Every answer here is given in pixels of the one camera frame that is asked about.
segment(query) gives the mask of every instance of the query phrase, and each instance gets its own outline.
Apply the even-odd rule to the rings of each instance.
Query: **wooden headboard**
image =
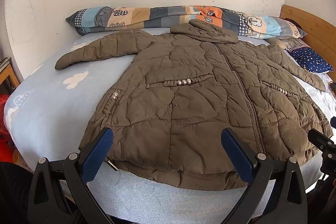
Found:
[[[303,41],[318,52],[334,68],[328,75],[336,82],[336,27],[303,10],[283,5],[281,18],[295,20],[307,32]]]

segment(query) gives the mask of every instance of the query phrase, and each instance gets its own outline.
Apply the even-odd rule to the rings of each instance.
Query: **white sheet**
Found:
[[[146,31],[159,34],[169,29]],[[88,34],[50,57],[9,98],[5,107],[5,122],[30,168],[35,168],[40,157],[45,156],[50,161],[61,160],[72,152],[78,152],[87,121],[102,94],[118,80],[133,60],[134,56],[125,56],[83,62],[62,71],[53,69],[64,53],[107,34]],[[259,39],[240,39],[267,44]],[[322,93],[299,82],[328,119],[336,115],[336,100],[329,92]],[[301,167],[306,188],[320,177],[321,162],[322,158],[317,155]],[[244,191],[244,188],[220,192],[180,189],[129,172],[115,172],[106,163],[88,186],[106,213],[143,224],[220,223]],[[262,213],[272,186],[270,182],[255,215]]]

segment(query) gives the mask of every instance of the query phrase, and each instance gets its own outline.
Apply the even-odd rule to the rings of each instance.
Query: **brown quilted jacket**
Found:
[[[224,128],[256,153],[294,156],[300,165],[317,152],[307,139],[311,128],[332,136],[292,75],[325,91],[318,76],[277,45],[238,41],[232,31],[198,20],[162,35],[112,33],[65,54],[55,69],[135,53],[98,103],[80,143],[83,148],[103,127],[111,128],[108,158],[122,170],[181,188],[225,190],[245,184],[221,146]]]

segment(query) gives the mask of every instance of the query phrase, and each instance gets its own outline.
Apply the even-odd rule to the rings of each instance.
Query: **patchwork blanket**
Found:
[[[237,35],[266,39],[301,38],[306,33],[277,17],[254,16],[214,6],[170,6],[155,8],[111,8],[101,6],[77,11],[66,21],[80,35],[127,28],[170,28],[199,19],[233,30]]]

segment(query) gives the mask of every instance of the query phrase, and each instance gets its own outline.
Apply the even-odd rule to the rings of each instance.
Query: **jacket sleeve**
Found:
[[[105,60],[111,57],[135,54],[149,47],[159,37],[158,35],[150,35],[140,29],[114,32],[91,42],[89,45],[64,54],[56,62],[55,69],[61,70],[80,61]]]
[[[281,47],[279,47],[278,45],[259,45],[257,47],[259,47],[259,50],[262,51],[266,56],[268,56],[270,60],[283,67],[292,75],[312,85],[314,88],[317,88],[321,91],[326,90],[322,79],[318,75],[315,75],[295,64],[293,60],[291,60],[290,57],[285,53],[285,51],[282,50]]]

